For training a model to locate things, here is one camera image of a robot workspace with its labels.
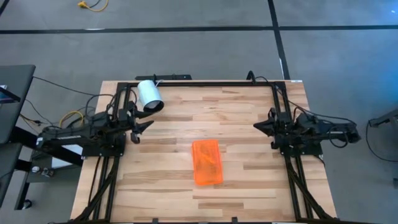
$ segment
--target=concrete floor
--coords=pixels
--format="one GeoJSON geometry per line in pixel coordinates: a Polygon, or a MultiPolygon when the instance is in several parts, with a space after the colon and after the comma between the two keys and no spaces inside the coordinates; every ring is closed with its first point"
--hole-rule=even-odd
{"type": "MultiPolygon", "coordinates": [[[[79,9],[77,2],[10,0],[0,17],[0,30],[272,24],[267,1],[262,0],[114,0],[101,13],[79,9]]],[[[398,24],[398,3],[393,0],[274,2],[280,26],[398,24]]],[[[397,35],[398,30],[281,32],[291,79],[304,81],[311,109],[353,119],[363,138],[367,120],[397,107],[397,35]]],[[[240,79],[253,70],[282,79],[273,31],[0,35],[0,49],[0,65],[34,64],[35,76],[92,93],[100,90],[103,80],[153,73],[240,79]]],[[[86,101],[78,93],[37,80],[27,98],[52,121],[86,101]]],[[[39,118],[28,104],[22,112],[39,118]]],[[[29,128],[23,122],[18,125],[29,128]]],[[[370,142],[379,155],[397,160],[392,134],[389,126],[371,129],[370,142]]],[[[396,223],[398,190],[392,179],[398,177],[398,164],[374,157],[365,140],[344,149],[325,142],[323,150],[338,216],[396,223]]],[[[26,149],[21,157],[29,154],[26,149]]],[[[0,209],[0,223],[68,220],[78,178],[79,170],[70,170],[67,177],[31,185],[28,196],[35,206],[14,211],[22,182],[22,174],[16,172],[0,209]]]]}

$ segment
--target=wooden tabletop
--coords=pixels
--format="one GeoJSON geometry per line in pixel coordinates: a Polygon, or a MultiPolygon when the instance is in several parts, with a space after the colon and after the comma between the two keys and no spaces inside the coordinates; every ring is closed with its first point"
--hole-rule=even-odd
{"type": "MultiPolygon", "coordinates": [[[[103,82],[101,93],[115,94],[117,83],[103,82]]],[[[286,85],[289,100],[308,108],[303,83],[286,85]]],[[[155,123],[141,136],[140,144],[127,141],[119,165],[112,222],[151,222],[152,218],[160,222],[230,222],[231,217],[247,222],[295,220],[284,159],[278,150],[271,149],[272,138],[253,128],[254,123],[267,119],[274,106],[271,88],[159,90],[164,109],[144,120],[155,123]],[[199,139],[219,141],[222,184],[195,185],[191,146],[199,139]]],[[[101,97],[96,111],[105,110],[109,101],[109,97],[101,97]]],[[[309,191],[335,216],[323,164],[313,156],[302,156],[302,160],[309,191]]],[[[84,161],[71,218],[87,205],[96,161],[97,157],[84,161]]],[[[301,193],[298,197],[305,216],[301,193]]],[[[100,217],[104,217],[107,198],[106,192],[100,217]]]]}

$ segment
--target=metal rod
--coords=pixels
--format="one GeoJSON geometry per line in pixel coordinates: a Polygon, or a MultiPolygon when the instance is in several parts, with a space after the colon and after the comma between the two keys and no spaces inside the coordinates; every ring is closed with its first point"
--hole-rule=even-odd
{"type": "Polygon", "coordinates": [[[280,116],[280,103],[278,98],[278,91],[276,89],[276,85],[271,86],[272,96],[274,97],[275,109],[277,116],[280,116]]]}
{"type": "Polygon", "coordinates": [[[26,199],[27,191],[29,189],[29,185],[30,185],[30,183],[27,182],[28,175],[29,175],[28,173],[25,174],[24,180],[22,182],[23,183],[22,187],[19,190],[19,194],[17,197],[17,202],[15,204],[14,210],[22,210],[24,208],[24,202],[26,199]]]}
{"type": "Polygon", "coordinates": [[[284,157],[285,157],[285,163],[286,163],[287,178],[289,180],[290,194],[292,196],[294,217],[296,220],[298,220],[299,218],[301,218],[299,200],[297,198],[297,192],[296,192],[296,187],[294,185],[294,180],[290,177],[289,170],[288,170],[288,164],[291,164],[291,161],[290,161],[289,156],[284,156],[284,157]]]}
{"type": "MultiPolygon", "coordinates": [[[[105,182],[106,171],[108,171],[108,163],[109,163],[109,158],[104,157],[104,162],[102,163],[102,168],[101,168],[101,176],[99,177],[98,189],[100,189],[105,182]]],[[[99,201],[94,208],[94,213],[93,213],[94,220],[98,219],[100,215],[100,209],[101,209],[101,201],[99,201]]]]}
{"type": "MultiPolygon", "coordinates": [[[[280,90],[282,92],[282,97],[283,97],[283,101],[284,101],[284,105],[285,105],[285,111],[286,111],[289,119],[291,120],[291,122],[294,123],[293,117],[292,117],[292,111],[290,110],[289,99],[287,96],[286,85],[284,85],[283,88],[280,88],[280,90]]],[[[303,163],[301,160],[301,155],[295,156],[295,160],[296,160],[296,165],[297,165],[297,170],[298,170],[298,177],[299,177],[301,183],[303,183],[303,186],[305,187],[305,189],[307,189],[307,182],[305,180],[305,174],[304,174],[303,163]]],[[[309,202],[306,198],[304,198],[304,206],[305,206],[305,213],[307,214],[307,218],[313,218],[311,205],[309,204],[309,202]]]]}
{"type": "MultiPolygon", "coordinates": [[[[296,156],[295,160],[297,165],[298,177],[300,178],[303,186],[307,189],[307,182],[305,181],[304,168],[300,155],[296,156]]],[[[307,218],[313,218],[311,205],[309,204],[306,198],[304,198],[304,205],[305,205],[305,212],[307,214],[307,218]]]]}
{"type": "Polygon", "coordinates": [[[108,188],[108,186],[110,185],[110,183],[112,182],[112,180],[116,178],[116,176],[114,175],[114,171],[116,169],[117,168],[115,166],[112,166],[112,169],[109,172],[106,180],[104,181],[104,184],[98,189],[97,193],[94,195],[93,199],[89,202],[88,206],[83,210],[83,212],[78,217],[76,217],[75,220],[80,222],[85,221],[90,216],[91,212],[95,209],[97,204],[101,202],[101,198],[105,193],[106,189],[108,188]]]}
{"type": "MultiPolygon", "coordinates": [[[[115,157],[113,159],[113,166],[119,167],[119,161],[120,157],[115,157]]],[[[115,169],[114,174],[115,177],[111,182],[111,185],[109,186],[109,196],[108,196],[108,202],[106,203],[106,210],[105,210],[105,220],[110,221],[111,220],[111,215],[112,215],[112,206],[113,206],[113,198],[114,198],[114,192],[116,188],[116,181],[118,179],[118,169],[115,169]]]]}
{"type": "Polygon", "coordinates": [[[309,202],[309,204],[312,206],[313,210],[315,213],[318,215],[320,219],[333,219],[330,215],[328,215],[324,209],[318,204],[318,202],[312,197],[311,193],[303,186],[300,178],[298,177],[297,173],[294,171],[292,162],[289,160],[286,162],[286,169],[287,169],[287,174],[292,179],[297,187],[301,190],[303,193],[304,198],[306,198],[309,202]]]}
{"type": "MultiPolygon", "coordinates": [[[[160,82],[158,86],[160,87],[173,87],[173,86],[196,86],[196,87],[201,87],[201,86],[274,86],[275,83],[278,82],[256,82],[253,83],[251,80],[248,81],[239,81],[239,82],[160,82]]],[[[136,87],[138,86],[138,82],[136,83],[118,83],[119,85],[124,85],[127,87],[136,87]]]]}

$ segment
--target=cart wheel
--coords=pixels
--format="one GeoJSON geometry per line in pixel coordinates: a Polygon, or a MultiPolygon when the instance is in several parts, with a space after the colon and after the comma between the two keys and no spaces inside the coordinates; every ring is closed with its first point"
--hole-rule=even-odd
{"type": "Polygon", "coordinates": [[[24,206],[23,206],[22,209],[28,209],[28,208],[30,208],[31,206],[32,206],[32,202],[31,202],[30,200],[26,199],[26,200],[24,201],[24,206]]]}

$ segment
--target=orange translucent object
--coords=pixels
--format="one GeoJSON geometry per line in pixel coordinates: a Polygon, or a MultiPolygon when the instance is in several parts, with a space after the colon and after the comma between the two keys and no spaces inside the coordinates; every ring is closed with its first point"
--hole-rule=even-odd
{"type": "Polygon", "coordinates": [[[193,178],[197,185],[223,182],[223,166],[217,140],[199,140],[192,143],[193,178]]]}

